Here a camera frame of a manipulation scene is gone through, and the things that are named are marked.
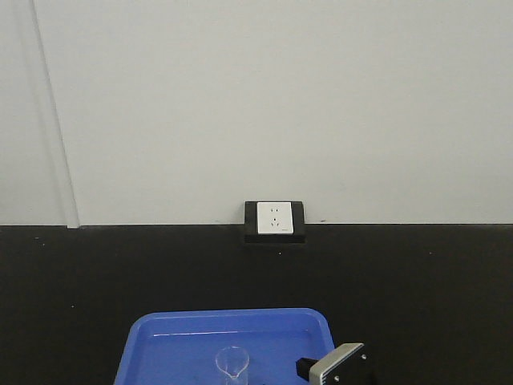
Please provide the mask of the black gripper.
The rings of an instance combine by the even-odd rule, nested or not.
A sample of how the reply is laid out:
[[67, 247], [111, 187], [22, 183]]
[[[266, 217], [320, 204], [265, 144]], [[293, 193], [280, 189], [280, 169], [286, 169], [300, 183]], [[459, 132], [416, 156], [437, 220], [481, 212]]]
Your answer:
[[296, 361], [296, 373], [297, 376], [302, 379], [319, 379], [320, 375], [318, 370], [320, 369], [318, 359], [311, 358], [300, 358]]

